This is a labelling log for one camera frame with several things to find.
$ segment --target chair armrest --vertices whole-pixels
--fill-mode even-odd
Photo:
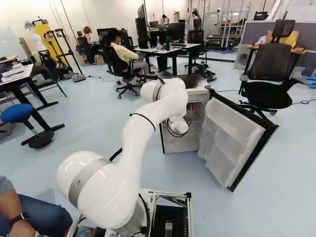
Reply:
[[[249,77],[247,75],[241,74],[239,77],[239,80],[241,81],[249,81]]]
[[[305,78],[291,78],[291,80],[296,81],[300,84],[304,84],[304,85],[311,85],[312,82],[310,80],[307,80]]]

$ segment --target white robotic arm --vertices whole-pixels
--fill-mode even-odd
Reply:
[[[88,219],[104,229],[121,230],[136,215],[142,157],[158,125],[169,118],[173,130],[185,133],[188,94],[181,79],[143,85],[150,102],[131,115],[122,134],[123,151],[115,163],[93,152],[76,152],[57,171],[62,194]]]

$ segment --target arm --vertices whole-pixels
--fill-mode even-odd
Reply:
[[[89,44],[92,44],[90,35],[89,35],[89,34],[86,34],[85,37],[87,38],[87,42],[88,42]]]
[[[10,221],[22,212],[22,204],[13,185],[0,176],[0,212]],[[10,232],[11,237],[34,237],[35,230],[24,220],[16,222]]]
[[[138,59],[138,54],[137,53],[134,53],[134,52],[128,50],[127,48],[125,48],[122,45],[120,45],[120,46],[121,46],[121,52],[126,58],[128,58],[130,60]]]

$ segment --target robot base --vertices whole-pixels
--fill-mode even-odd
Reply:
[[[191,213],[191,193],[176,194],[149,189],[140,191],[143,199],[147,204],[150,215],[150,237],[193,237],[193,222]],[[146,226],[146,212],[142,201],[139,200],[144,211],[144,223]],[[69,229],[66,237],[77,237],[79,233],[88,227],[78,227],[83,215],[78,212],[74,222]],[[86,233],[81,237],[103,237],[104,235],[96,235]],[[112,230],[107,230],[104,237],[119,237]],[[143,234],[136,234],[136,237],[144,237]]]

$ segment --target plastic bottle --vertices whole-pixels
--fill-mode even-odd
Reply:
[[[159,36],[157,36],[157,49],[160,50],[161,49],[161,43],[159,41]]]

